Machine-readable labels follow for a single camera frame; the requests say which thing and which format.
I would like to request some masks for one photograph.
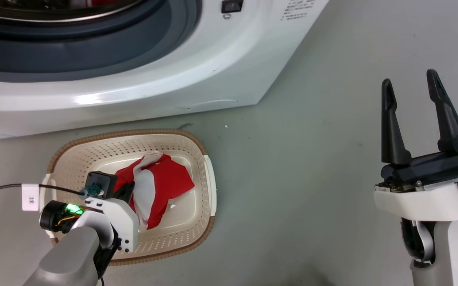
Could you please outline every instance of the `basket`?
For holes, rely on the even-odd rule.
[[[89,172],[114,174],[146,152],[159,151],[184,165],[195,183],[189,192],[169,201],[160,225],[140,230],[135,252],[117,251],[111,265],[126,265],[171,257],[199,246],[215,223],[216,186],[213,167],[202,143],[188,132],[176,129],[149,129],[113,132],[72,141],[51,159],[44,184],[74,190],[84,187]],[[83,205],[75,194],[43,189],[45,197]],[[53,244],[64,236],[47,232]]]

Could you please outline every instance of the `washing machine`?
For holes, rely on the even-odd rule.
[[[0,138],[256,104],[327,1],[0,0]]]

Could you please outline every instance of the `power switch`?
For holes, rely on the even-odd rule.
[[[240,12],[243,7],[243,0],[222,1],[222,14]]]

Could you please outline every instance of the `cable label tag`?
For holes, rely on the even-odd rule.
[[[40,188],[38,184],[22,184],[22,210],[38,212]]]

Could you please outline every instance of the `red and white cloth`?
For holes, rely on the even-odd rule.
[[[179,197],[195,185],[185,166],[159,152],[149,152],[130,166],[116,172],[119,190],[125,183],[135,181],[129,205],[147,230],[158,226],[169,199]]]

